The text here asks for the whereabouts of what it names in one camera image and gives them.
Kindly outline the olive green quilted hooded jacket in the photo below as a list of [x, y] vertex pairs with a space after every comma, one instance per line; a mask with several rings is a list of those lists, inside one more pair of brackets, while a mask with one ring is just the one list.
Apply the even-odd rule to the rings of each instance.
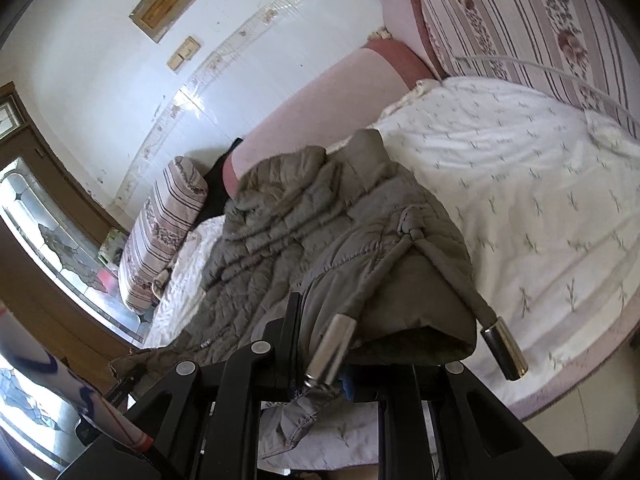
[[503, 373], [515, 374], [518, 347], [474, 285], [462, 234], [375, 130], [333, 153], [308, 146], [254, 166], [198, 280], [201, 300], [179, 335], [115, 360], [114, 373], [143, 366], [146, 391], [180, 361], [222, 362], [299, 294], [307, 385], [262, 415], [263, 458], [296, 448], [337, 404], [343, 366], [444, 365], [484, 337]]

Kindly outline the stained glass door panel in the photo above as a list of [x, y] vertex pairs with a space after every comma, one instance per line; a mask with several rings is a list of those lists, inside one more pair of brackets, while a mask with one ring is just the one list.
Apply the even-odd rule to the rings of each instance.
[[1, 219], [73, 304], [128, 344], [142, 346], [151, 317], [125, 306], [117, 270], [100, 260], [96, 245], [55, 205], [21, 157], [1, 169]]

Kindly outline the white floral bed sheet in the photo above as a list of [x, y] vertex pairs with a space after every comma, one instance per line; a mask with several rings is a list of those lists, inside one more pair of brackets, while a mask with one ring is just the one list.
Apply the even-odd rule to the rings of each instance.
[[[639, 285], [639, 144], [611, 117], [501, 79], [421, 81], [369, 128], [446, 208], [473, 282], [518, 356], [503, 373], [484, 337], [460, 360], [508, 405], [548, 385], [622, 314]], [[201, 300], [184, 309], [180, 330]], [[167, 346], [163, 315], [145, 349]], [[343, 393], [277, 468], [372, 463], [373, 413]]]

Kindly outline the black garment behind pillow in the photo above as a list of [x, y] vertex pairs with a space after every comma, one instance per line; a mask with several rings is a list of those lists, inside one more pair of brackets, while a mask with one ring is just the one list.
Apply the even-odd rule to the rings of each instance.
[[231, 154], [242, 141], [242, 138], [236, 138], [230, 148], [216, 160], [212, 169], [205, 175], [204, 180], [208, 186], [208, 192], [205, 202], [194, 220], [192, 229], [208, 219], [224, 214], [224, 207], [230, 200], [228, 188], [234, 190], [238, 184], [238, 178], [235, 177], [232, 167]]

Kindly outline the beige wall switch plate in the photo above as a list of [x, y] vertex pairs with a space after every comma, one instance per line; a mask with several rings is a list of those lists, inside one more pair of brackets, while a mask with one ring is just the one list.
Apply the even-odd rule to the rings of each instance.
[[198, 40], [189, 36], [180, 44], [177, 50], [175, 50], [174, 54], [171, 55], [169, 60], [167, 61], [167, 66], [172, 72], [178, 72], [180, 67], [183, 66], [185, 62], [192, 60], [194, 55], [198, 53], [201, 49], [201, 45]]

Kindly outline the large striped floral cushion right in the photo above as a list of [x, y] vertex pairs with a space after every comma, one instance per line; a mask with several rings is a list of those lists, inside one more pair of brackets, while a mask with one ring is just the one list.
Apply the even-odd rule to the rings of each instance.
[[639, 134], [639, 61], [599, 0], [421, 0], [449, 76], [521, 84]]

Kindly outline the striped floral pillow left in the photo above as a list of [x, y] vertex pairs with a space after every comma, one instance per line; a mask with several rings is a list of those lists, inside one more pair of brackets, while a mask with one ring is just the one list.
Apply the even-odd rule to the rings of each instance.
[[122, 302], [135, 314], [145, 314], [152, 307], [152, 283], [178, 252], [207, 192], [204, 177], [183, 156], [171, 159], [154, 182], [118, 267]]

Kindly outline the pink corner cushion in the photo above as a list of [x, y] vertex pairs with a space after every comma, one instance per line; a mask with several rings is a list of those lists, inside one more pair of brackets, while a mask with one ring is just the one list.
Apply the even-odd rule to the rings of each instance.
[[383, 0], [383, 20], [393, 38], [403, 42], [437, 80], [442, 80], [446, 73], [431, 44], [421, 0]]

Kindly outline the small framed wall plaque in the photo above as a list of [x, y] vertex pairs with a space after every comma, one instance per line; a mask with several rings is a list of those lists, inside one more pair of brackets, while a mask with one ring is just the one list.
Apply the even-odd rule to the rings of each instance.
[[158, 44], [195, 0], [141, 0], [129, 14], [145, 36]]

